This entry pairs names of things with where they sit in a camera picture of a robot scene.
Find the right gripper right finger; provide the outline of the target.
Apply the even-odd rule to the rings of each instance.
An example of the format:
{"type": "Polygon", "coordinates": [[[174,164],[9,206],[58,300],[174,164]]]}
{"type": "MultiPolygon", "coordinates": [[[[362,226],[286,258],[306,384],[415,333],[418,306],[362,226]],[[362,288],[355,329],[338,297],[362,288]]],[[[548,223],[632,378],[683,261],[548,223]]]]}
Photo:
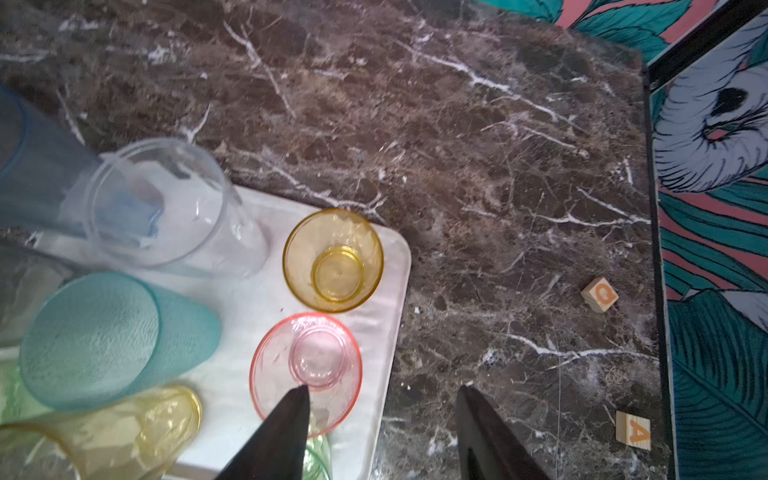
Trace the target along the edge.
{"type": "Polygon", "coordinates": [[[549,478],[474,387],[460,387],[455,418],[462,479],[549,478]]]}

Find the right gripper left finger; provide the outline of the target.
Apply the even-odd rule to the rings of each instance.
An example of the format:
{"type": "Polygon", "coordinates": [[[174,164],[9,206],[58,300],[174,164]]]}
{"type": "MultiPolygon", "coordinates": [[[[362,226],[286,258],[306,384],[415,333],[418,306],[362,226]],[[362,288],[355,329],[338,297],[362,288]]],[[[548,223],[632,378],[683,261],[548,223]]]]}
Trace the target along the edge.
{"type": "Polygon", "coordinates": [[[217,479],[301,479],[309,417],[308,386],[289,390],[217,479]]]}

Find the green short tumbler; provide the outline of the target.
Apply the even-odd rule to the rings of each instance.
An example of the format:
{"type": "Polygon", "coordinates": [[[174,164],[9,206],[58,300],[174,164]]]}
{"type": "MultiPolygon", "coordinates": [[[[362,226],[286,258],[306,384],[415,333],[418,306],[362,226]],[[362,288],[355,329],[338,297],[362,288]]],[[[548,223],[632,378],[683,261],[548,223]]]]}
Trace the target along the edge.
{"type": "Polygon", "coordinates": [[[307,440],[303,457],[302,479],[332,479],[331,445],[327,435],[307,440]]]}

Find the pink faceted short tumbler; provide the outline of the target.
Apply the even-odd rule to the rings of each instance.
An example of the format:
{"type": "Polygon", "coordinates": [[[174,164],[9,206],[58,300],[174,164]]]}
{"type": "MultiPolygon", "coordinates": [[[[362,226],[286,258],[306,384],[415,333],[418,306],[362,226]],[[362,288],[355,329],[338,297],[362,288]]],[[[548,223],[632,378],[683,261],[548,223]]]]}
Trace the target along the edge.
{"type": "Polygon", "coordinates": [[[309,388],[308,436],[326,435],[350,414],[360,394],[363,362],[351,331],[323,313],[290,316],[261,340],[251,362],[249,388],[264,420],[291,389],[309,388]]]}

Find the yellow tall tumbler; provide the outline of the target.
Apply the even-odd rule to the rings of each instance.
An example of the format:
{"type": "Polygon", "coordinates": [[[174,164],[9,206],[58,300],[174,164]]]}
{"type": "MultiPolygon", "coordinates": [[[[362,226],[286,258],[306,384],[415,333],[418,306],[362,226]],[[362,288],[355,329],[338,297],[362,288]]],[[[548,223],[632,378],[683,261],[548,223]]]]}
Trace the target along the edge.
{"type": "Polygon", "coordinates": [[[197,437],[202,404],[185,386],[154,388],[87,412],[1,426],[3,479],[159,479],[197,437]]]}

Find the beige plastic tray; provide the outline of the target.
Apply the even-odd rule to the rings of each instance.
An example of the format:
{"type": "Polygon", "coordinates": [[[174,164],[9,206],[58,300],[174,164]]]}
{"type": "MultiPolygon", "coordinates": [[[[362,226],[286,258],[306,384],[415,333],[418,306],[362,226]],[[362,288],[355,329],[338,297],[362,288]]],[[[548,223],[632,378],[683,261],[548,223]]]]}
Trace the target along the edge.
{"type": "MultiPolygon", "coordinates": [[[[282,252],[293,228],[314,207],[244,187],[238,193],[269,241],[269,257],[256,274],[240,281],[160,272],[136,275],[208,305],[222,324],[214,355],[180,378],[200,398],[203,420],[197,438],[168,470],[169,479],[215,478],[251,437],[261,423],[249,389],[255,350],[275,324],[306,309],[286,284],[282,252]]],[[[382,226],[376,232],[384,249],[381,282],[361,306],[337,317],[360,347],[363,380],[355,406],[329,435],[335,479],[370,475],[411,267],[405,239],[382,226]]]]}

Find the amber faceted tumbler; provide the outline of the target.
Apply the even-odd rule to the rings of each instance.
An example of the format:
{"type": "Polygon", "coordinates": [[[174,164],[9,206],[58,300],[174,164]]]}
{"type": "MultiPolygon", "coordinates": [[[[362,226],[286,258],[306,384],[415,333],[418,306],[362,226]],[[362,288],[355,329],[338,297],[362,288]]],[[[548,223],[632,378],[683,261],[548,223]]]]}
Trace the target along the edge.
{"type": "Polygon", "coordinates": [[[302,304],[343,313],[365,303],[379,286],[384,249],[373,226],[344,209],[325,209],[302,219],[282,254],[283,276],[302,304]]]}

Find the teal frosted tumbler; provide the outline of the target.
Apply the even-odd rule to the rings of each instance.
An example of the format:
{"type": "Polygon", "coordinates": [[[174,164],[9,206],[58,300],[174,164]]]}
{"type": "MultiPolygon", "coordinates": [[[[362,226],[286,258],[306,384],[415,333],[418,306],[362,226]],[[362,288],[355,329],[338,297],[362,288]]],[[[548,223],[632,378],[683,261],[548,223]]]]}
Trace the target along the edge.
{"type": "Polygon", "coordinates": [[[195,368],[221,334],[202,303],[123,273],[88,274],[37,310],[22,338],[20,375],[51,409],[100,408],[195,368]]]}

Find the light green faceted tumbler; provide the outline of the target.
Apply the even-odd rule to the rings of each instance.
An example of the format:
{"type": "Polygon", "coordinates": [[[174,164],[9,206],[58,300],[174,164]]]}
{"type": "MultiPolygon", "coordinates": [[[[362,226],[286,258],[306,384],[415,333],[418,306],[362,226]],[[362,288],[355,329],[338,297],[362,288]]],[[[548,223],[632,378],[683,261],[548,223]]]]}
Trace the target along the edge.
{"type": "Polygon", "coordinates": [[[1,423],[13,423],[51,412],[26,389],[20,375],[18,361],[1,361],[1,423]]]}

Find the clear pink tall tumbler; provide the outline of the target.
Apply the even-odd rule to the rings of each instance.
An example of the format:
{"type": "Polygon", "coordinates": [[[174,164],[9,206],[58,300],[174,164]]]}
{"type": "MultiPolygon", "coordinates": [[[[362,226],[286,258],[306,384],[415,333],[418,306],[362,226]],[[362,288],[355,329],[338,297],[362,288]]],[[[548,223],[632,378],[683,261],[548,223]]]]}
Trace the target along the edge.
{"type": "Polygon", "coordinates": [[[176,138],[104,153],[88,182],[84,231],[127,270],[246,278],[269,253],[261,226],[211,154],[176,138]]]}

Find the dark smoky transparent tumbler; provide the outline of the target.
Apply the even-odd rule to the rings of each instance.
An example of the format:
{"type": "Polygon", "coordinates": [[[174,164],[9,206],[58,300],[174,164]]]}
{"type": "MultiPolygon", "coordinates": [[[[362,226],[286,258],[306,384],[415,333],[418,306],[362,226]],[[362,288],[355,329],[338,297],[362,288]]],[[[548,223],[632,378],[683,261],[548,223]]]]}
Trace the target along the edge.
{"type": "Polygon", "coordinates": [[[36,311],[82,270],[45,252],[1,241],[1,347],[20,344],[36,311]]]}

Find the blue-grey transparent tumbler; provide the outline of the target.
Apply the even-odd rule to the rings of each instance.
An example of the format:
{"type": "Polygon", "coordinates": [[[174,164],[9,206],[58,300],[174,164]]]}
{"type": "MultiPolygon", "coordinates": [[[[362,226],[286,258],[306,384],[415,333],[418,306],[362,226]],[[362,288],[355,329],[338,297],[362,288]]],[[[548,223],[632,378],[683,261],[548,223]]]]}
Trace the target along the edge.
{"type": "Polygon", "coordinates": [[[139,245],[158,234],[160,191],[129,162],[99,156],[21,95],[1,87],[1,225],[139,245]]]}

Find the small wooden block near edge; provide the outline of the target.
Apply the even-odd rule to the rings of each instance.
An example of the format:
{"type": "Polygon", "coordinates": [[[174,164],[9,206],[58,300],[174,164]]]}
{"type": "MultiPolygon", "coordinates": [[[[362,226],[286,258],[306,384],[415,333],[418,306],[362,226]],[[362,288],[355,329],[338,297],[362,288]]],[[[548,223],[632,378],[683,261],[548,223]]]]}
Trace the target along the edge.
{"type": "Polygon", "coordinates": [[[622,444],[650,451],[652,445],[651,422],[644,417],[616,411],[615,438],[622,444]]]}

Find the black right frame post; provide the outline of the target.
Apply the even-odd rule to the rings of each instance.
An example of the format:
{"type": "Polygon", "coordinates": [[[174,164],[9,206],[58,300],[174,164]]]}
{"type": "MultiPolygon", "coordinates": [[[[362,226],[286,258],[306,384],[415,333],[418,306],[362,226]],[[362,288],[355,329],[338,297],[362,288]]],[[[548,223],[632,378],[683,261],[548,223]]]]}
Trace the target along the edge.
{"type": "Polygon", "coordinates": [[[647,92],[654,93],[766,9],[765,0],[734,0],[718,4],[644,68],[647,92]]]}

